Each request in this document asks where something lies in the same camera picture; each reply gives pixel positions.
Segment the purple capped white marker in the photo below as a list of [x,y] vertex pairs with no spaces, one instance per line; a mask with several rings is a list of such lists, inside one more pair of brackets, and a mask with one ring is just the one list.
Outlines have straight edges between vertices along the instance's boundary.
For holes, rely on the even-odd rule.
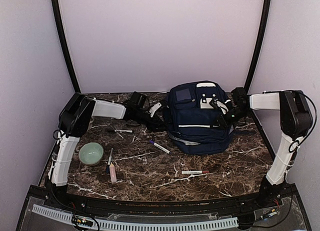
[[149,140],[149,143],[152,144],[153,146],[157,147],[158,149],[162,150],[163,152],[167,153],[167,154],[171,154],[171,152],[166,149],[165,147],[161,146],[160,144],[156,143],[153,140]]

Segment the navy blue student backpack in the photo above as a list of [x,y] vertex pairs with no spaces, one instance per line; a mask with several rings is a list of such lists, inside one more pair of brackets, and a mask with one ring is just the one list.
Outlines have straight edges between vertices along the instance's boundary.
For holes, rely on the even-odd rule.
[[221,128],[215,120],[222,113],[213,109],[212,99],[229,99],[219,84],[205,80],[173,87],[166,95],[162,117],[167,134],[188,155],[214,155],[224,152],[233,138],[234,127]]

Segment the red capped white marker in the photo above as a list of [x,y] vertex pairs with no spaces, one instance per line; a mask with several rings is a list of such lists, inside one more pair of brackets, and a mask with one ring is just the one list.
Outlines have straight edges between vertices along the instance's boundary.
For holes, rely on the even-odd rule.
[[198,175],[198,174],[209,174],[208,170],[183,170],[181,171],[182,175]]

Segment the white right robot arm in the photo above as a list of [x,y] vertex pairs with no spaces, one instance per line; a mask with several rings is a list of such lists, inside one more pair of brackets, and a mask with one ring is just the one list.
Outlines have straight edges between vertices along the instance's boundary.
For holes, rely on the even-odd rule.
[[247,94],[244,88],[237,87],[232,92],[235,105],[228,107],[226,102],[212,99],[209,104],[221,114],[214,124],[227,128],[244,118],[250,111],[273,110],[280,112],[281,140],[276,156],[266,180],[271,186],[282,184],[293,166],[295,153],[315,128],[318,114],[313,106],[312,116],[308,103],[312,100],[301,90],[266,91],[260,94]]

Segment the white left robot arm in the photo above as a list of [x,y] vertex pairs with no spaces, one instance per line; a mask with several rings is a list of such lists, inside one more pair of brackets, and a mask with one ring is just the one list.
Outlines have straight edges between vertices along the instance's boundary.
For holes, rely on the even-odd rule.
[[48,180],[56,187],[68,183],[72,156],[80,138],[87,132],[91,118],[103,117],[143,124],[152,132],[167,130],[165,122],[155,113],[143,108],[147,97],[134,92],[122,103],[88,97],[76,92],[65,105],[58,117],[58,129],[52,165]]

